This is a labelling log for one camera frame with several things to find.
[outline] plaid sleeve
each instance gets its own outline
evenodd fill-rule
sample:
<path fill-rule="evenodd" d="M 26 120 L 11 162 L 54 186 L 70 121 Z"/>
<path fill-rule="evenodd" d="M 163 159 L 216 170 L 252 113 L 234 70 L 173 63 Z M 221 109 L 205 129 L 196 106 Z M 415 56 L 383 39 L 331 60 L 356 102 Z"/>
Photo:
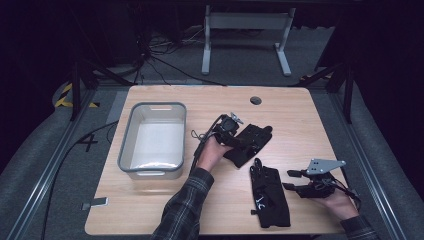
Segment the plaid sleeve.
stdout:
<path fill-rule="evenodd" d="M 349 240 L 380 239 L 366 218 L 357 216 L 340 222 Z"/>
<path fill-rule="evenodd" d="M 197 239 L 202 205 L 213 182 L 208 171 L 194 169 L 180 191 L 166 204 L 161 223 L 150 239 Z"/>

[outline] gray carpet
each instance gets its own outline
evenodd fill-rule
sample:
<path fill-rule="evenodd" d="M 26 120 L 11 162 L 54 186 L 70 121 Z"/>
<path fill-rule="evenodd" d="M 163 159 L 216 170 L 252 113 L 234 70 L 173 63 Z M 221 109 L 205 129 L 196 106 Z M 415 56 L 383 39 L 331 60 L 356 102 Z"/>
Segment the gray carpet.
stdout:
<path fill-rule="evenodd" d="M 136 81 L 143 84 L 202 84 L 201 80 L 194 79 L 202 78 L 228 85 L 286 86 L 294 84 L 298 82 L 300 76 L 313 73 L 331 31 L 332 29 L 291 31 L 286 46 L 286 55 L 292 70 L 291 77 L 282 75 L 272 47 L 275 39 L 278 39 L 278 33 L 264 31 L 260 34 L 251 32 L 246 35 L 241 32 L 223 31 L 214 33 L 211 71 L 208 76 L 200 73 L 203 45 L 195 42 L 172 54 L 156 55 L 190 74 L 191 77 L 161 62 L 148 60 L 151 65 L 146 63 L 141 68 Z M 118 72 L 124 68 L 116 68 L 114 71 Z M 126 78 L 134 81 L 135 74 Z M 311 87 L 315 90 L 311 90 L 311 93 L 335 154 L 338 159 L 348 162 L 345 169 L 346 176 L 351 187 L 361 194 L 363 201 L 361 213 L 370 220 L 381 239 L 391 239 L 388 224 L 382 218 L 381 208 L 376 204 L 374 193 L 364 178 L 363 170 L 358 162 L 357 150 L 349 140 L 345 123 L 337 117 L 337 106 L 334 106 L 331 101 L 333 95 L 320 89 L 325 82 L 326 80 L 322 80 L 315 83 Z M 117 120 L 127 90 L 127 87 L 121 87 L 114 82 L 102 81 L 92 99 L 93 102 L 100 103 L 100 107 L 88 108 L 85 111 L 67 149 L 88 132 Z M 57 100 L 57 94 L 52 96 L 53 102 Z M 335 97 L 341 99 L 342 95 L 343 91 L 340 91 Z M 0 239 L 7 238 L 18 219 L 36 181 L 40 178 L 69 123 L 70 114 L 71 108 L 56 108 L 55 113 L 43 122 L 21 146 L 0 176 L 0 196 L 2 196 L 0 198 L 2 219 Z M 393 212 L 400 222 L 406 239 L 424 239 L 421 230 L 424 222 L 423 202 L 401 171 L 362 102 L 357 88 L 353 96 L 352 121 L 351 127 L 356 132 L 382 188 L 387 193 L 388 201 L 393 207 Z M 148 236 L 93 237 L 84 231 L 88 212 L 80 209 L 81 204 L 90 201 L 94 196 L 113 133 L 113 125 L 98 130 L 94 133 L 93 139 L 97 143 L 92 144 L 88 152 L 86 144 L 76 144 L 69 152 L 54 185 L 45 239 L 148 239 Z M 47 200 L 48 193 L 33 218 L 30 219 L 22 239 L 40 239 Z M 323 240 L 344 238 L 344 235 L 318 237 Z M 242 237 L 232 236 L 228 239 L 242 239 Z M 262 239 L 294 238 L 271 236 L 262 237 Z"/>

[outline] wooden table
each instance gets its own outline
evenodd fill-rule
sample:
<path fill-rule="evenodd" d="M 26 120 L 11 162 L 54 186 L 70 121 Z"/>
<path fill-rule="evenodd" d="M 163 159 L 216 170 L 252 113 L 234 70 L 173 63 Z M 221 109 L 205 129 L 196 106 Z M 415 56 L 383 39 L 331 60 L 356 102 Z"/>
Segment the wooden table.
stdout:
<path fill-rule="evenodd" d="M 252 96 L 262 103 L 254 105 Z M 183 174 L 176 180 L 132 180 L 117 159 L 131 108 L 138 102 L 181 102 L 187 107 Z M 272 126 L 273 137 L 259 152 L 263 165 L 280 171 L 283 182 L 303 185 L 307 178 L 288 177 L 287 170 L 306 169 L 312 158 L 335 159 L 333 149 L 308 90 L 275 87 L 137 86 L 129 90 L 95 198 L 107 206 L 92 207 L 85 230 L 92 235 L 151 234 L 160 222 L 165 203 L 187 179 L 199 140 L 221 114 L 234 112 L 244 125 Z M 291 227 L 262 229 L 254 209 L 249 178 L 250 160 L 237 169 L 223 159 L 212 171 L 215 183 L 204 203 L 200 234 L 325 234 L 343 232 L 327 210 L 297 193 L 286 191 Z M 333 175 L 345 183 L 340 169 Z"/>

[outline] clear plastic bin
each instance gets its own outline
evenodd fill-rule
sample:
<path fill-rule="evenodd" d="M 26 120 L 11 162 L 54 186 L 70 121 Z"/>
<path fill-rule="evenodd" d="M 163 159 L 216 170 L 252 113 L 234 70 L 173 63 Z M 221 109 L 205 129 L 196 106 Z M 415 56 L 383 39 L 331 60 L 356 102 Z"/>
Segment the clear plastic bin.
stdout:
<path fill-rule="evenodd" d="M 186 107 L 178 102 L 138 103 L 130 113 L 118 157 L 132 179 L 176 179 L 182 174 Z"/>

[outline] human hand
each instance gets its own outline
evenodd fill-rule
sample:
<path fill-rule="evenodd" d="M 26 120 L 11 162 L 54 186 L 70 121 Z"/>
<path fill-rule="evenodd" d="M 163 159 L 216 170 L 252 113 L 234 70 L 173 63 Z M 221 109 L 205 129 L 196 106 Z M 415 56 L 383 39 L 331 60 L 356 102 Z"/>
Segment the human hand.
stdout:
<path fill-rule="evenodd" d="M 346 220 L 359 216 L 358 210 L 352 200 L 340 189 L 336 189 L 333 194 L 326 198 L 310 198 L 312 201 L 325 206 L 331 213 L 340 220 Z"/>
<path fill-rule="evenodd" d="M 212 168 L 221 160 L 224 154 L 231 150 L 232 147 L 219 144 L 215 137 L 210 137 L 200 154 L 197 167 L 203 168 L 210 172 Z"/>

